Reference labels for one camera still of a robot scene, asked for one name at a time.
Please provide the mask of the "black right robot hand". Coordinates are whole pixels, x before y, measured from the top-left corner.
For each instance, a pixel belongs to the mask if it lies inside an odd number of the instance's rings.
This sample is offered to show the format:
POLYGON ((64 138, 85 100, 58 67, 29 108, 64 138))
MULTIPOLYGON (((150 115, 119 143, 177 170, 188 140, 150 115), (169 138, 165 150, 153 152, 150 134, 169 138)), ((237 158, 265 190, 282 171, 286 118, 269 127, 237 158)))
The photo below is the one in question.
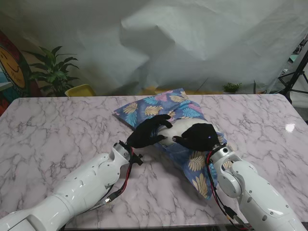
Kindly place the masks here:
POLYGON ((174 136, 172 140, 194 151, 211 151, 220 145, 217 133, 212 124, 197 123, 188 128, 181 136, 174 136))

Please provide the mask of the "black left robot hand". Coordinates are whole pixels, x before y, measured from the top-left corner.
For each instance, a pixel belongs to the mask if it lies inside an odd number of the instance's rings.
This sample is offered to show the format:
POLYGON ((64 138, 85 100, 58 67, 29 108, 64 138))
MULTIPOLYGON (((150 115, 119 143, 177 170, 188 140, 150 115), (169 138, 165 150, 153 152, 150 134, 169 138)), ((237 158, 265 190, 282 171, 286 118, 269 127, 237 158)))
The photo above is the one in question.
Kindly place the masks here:
POLYGON ((127 145, 132 148, 139 149, 164 140, 166 138, 165 136, 154 135, 154 132, 160 126, 171 128, 172 124, 168 121, 169 119, 171 119, 171 116, 169 115, 156 115, 152 118, 144 120, 128 137, 127 145))

